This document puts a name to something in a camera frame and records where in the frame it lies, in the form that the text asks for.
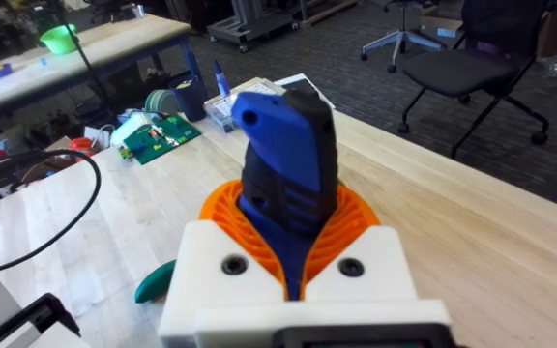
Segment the white orange right gripper left finger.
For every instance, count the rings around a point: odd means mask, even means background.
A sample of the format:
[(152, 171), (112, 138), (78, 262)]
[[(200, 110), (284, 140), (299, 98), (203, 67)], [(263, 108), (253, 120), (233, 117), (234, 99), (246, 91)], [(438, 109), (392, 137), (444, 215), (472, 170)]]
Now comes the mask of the white orange right gripper left finger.
[(278, 257), (238, 209), (238, 180), (216, 188), (188, 223), (164, 304), (162, 339), (270, 339), (283, 303)]

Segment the white orange right gripper right finger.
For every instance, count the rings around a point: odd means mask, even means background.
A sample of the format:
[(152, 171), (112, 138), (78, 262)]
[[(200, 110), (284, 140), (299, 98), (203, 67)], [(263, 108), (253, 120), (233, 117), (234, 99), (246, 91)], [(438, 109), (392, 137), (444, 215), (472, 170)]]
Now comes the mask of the white orange right gripper right finger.
[(418, 298), (398, 233), (384, 227), (354, 191), (337, 188), (337, 209), (303, 269), (303, 301), (411, 301)]

